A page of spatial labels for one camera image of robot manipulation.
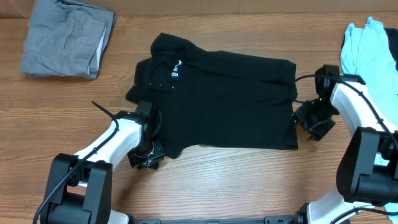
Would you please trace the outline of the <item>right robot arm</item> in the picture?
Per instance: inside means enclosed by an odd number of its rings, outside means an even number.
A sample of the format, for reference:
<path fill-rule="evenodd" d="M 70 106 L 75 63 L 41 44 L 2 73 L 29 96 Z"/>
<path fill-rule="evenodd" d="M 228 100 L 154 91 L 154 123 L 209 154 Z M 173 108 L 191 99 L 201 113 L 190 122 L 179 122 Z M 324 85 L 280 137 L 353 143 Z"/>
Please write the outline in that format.
<path fill-rule="evenodd" d="M 349 223 L 359 212 L 396 216 L 382 209 L 397 202 L 397 128 L 383 117 L 359 75 L 324 65 L 311 75 L 318 98 L 303 101 L 295 123 L 319 141 L 341 115 L 351 141 L 336 172 L 336 185 L 322 198 L 304 204 L 291 223 Z"/>

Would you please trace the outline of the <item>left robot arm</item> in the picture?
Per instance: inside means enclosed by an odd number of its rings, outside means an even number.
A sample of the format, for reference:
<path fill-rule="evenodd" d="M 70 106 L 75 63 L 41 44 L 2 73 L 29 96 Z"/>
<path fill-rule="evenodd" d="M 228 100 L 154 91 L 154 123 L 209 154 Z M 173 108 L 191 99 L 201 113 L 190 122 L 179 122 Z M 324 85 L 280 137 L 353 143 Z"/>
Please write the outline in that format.
<path fill-rule="evenodd" d="M 113 172 L 124 157 L 135 169 L 157 169 L 165 157 L 158 138 L 162 113 L 149 101 L 133 112 L 112 114 L 110 127 L 73 155 L 54 157 L 34 223 L 134 223 L 111 208 Z"/>

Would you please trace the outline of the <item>black polo shirt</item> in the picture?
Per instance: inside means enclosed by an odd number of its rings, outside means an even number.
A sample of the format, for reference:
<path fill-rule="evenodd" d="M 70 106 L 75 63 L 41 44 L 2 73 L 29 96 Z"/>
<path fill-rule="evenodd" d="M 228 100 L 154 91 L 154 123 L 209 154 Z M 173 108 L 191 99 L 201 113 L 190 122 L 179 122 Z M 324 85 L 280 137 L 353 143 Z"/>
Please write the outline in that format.
<path fill-rule="evenodd" d="M 159 139 L 171 158 L 194 145 L 293 150 L 296 66 L 284 59 L 206 51 L 159 34 L 136 66 L 126 99 L 162 113 Z"/>

